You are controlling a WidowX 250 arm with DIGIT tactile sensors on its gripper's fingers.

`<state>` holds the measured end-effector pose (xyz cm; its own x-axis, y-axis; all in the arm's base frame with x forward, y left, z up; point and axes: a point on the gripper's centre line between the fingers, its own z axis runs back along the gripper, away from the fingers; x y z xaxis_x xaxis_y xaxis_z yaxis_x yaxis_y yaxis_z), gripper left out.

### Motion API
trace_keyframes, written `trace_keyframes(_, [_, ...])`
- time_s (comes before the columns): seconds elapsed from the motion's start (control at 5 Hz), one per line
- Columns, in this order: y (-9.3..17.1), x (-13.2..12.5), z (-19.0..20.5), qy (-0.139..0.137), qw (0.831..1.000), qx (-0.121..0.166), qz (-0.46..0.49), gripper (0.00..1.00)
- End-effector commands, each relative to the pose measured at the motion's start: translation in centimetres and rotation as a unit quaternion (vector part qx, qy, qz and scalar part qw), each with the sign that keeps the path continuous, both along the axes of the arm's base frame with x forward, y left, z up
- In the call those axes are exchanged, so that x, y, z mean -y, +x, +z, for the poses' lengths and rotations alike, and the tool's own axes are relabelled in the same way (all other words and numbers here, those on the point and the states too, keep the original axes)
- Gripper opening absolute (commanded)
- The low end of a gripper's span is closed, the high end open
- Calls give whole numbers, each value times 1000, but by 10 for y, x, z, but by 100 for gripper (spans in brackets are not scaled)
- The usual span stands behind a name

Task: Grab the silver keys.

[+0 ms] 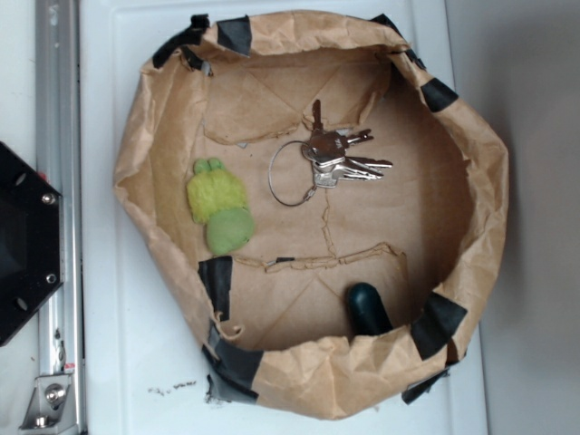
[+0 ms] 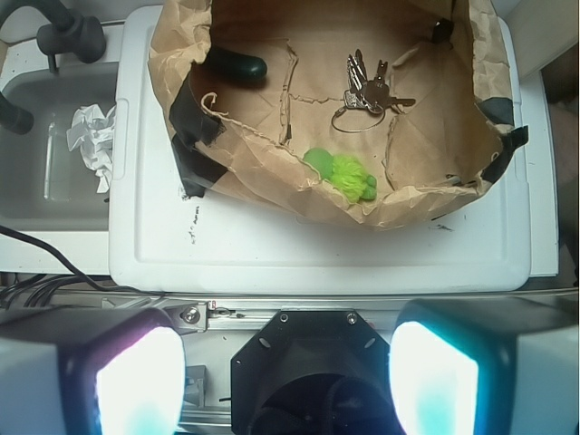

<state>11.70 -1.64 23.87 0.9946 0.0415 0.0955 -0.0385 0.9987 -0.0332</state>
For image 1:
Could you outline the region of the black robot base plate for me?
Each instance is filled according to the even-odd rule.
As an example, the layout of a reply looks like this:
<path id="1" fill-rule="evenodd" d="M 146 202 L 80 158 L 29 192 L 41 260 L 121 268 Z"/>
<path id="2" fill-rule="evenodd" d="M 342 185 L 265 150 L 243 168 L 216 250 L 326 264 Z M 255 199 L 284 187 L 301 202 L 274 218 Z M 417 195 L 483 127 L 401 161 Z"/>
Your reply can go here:
<path id="1" fill-rule="evenodd" d="M 1 344 L 62 284 L 62 195 L 1 145 Z"/>

